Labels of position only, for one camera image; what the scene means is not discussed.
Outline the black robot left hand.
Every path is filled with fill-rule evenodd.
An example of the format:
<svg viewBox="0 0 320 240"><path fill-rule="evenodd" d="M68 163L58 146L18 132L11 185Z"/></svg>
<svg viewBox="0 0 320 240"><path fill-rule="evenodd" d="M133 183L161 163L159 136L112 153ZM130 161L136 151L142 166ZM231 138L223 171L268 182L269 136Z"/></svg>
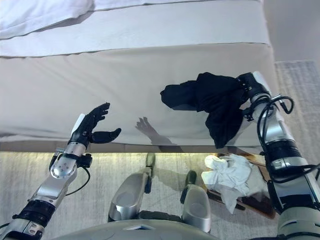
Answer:
<svg viewBox="0 0 320 240"><path fill-rule="evenodd" d="M98 122L106 118L109 107L110 103L106 102L86 114L79 126L71 134L68 144L78 143L87 148L90 143L107 144L114 141L120 135L122 131L121 128L117 128L114 131L93 132L93 129L97 126Z"/></svg>

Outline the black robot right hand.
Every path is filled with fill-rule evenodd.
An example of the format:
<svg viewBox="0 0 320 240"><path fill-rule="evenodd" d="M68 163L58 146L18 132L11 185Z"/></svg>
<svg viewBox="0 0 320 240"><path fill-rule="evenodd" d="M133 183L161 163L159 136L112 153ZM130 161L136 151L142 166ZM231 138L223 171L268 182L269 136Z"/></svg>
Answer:
<svg viewBox="0 0 320 240"><path fill-rule="evenodd" d="M252 72L241 74L236 79L251 103L257 101L259 97L271 97L270 92L262 83L257 81Z"/></svg>

